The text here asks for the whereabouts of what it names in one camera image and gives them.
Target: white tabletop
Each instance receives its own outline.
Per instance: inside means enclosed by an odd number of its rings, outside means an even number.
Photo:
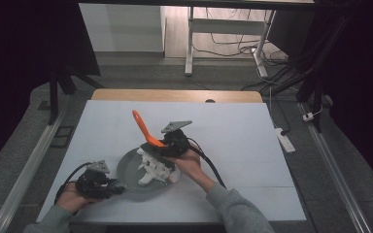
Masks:
[[[105,159],[116,177],[119,160],[145,143],[132,110],[149,131],[162,139],[169,121],[192,120],[183,128],[217,167],[228,189],[236,188],[255,203],[268,220],[304,220],[305,215],[265,104],[88,101],[47,200],[79,165]],[[211,168],[203,170],[214,180]],[[76,179],[84,169],[76,174]],[[219,222],[205,192],[187,176],[148,194],[125,192],[78,212],[72,221],[92,223]]]

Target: white power strip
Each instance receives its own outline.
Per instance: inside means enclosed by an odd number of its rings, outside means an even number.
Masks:
[[[286,152],[294,152],[295,148],[293,147],[292,143],[289,141],[289,138],[286,135],[281,135],[282,131],[282,128],[275,129],[275,133],[277,134],[278,140],[280,140],[281,146],[283,146]]]

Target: white wall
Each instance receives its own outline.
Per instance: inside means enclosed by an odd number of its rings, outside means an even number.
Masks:
[[[80,8],[95,51],[164,51],[160,6],[81,3]]]

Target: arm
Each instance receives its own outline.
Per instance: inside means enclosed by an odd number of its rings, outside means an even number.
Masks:
[[[167,157],[207,192],[207,200],[216,209],[227,232],[274,232],[262,212],[235,189],[226,190],[201,169],[200,156],[188,150],[181,157]]]
[[[78,192],[75,183],[68,183],[56,204],[51,207],[42,221],[38,224],[27,225],[23,233],[69,233],[69,220],[73,213],[89,203],[99,201],[98,199],[84,198]]]

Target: gray sleeve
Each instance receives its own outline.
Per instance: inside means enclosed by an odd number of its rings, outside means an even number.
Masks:
[[[29,224],[23,230],[23,233],[69,233],[69,219],[72,214],[68,211],[52,206],[38,224]]]
[[[207,194],[228,233],[274,232],[262,212],[236,189],[226,190],[216,183]]]

